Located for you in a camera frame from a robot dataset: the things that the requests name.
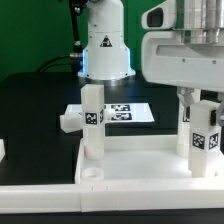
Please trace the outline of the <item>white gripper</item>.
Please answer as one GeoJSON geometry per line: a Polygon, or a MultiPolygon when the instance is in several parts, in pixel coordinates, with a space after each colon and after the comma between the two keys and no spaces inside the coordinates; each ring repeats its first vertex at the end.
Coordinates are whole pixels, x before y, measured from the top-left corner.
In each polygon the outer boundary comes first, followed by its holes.
{"type": "MultiPolygon", "coordinates": [[[[183,44],[178,31],[148,32],[142,40],[141,60],[145,80],[179,86],[177,96],[183,106],[193,103],[192,88],[224,92],[224,32],[216,44],[200,45],[183,44]]],[[[224,100],[216,121],[224,126],[224,100]]]]}

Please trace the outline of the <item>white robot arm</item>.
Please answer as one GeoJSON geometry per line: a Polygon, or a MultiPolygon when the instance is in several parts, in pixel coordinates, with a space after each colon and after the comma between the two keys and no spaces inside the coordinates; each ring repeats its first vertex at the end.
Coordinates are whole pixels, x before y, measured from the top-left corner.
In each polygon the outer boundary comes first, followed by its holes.
{"type": "MultiPolygon", "coordinates": [[[[89,0],[87,9],[80,75],[112,82],[134,75],[121,0],[89,0]]],[[[224,126],[224,0],[164,0],[142,14],[141,25],[147,31],[141,44],[145,80],[176,86],[186,107],[194,90],[216,92],[221,104],[211,121],[224,126]]]]}

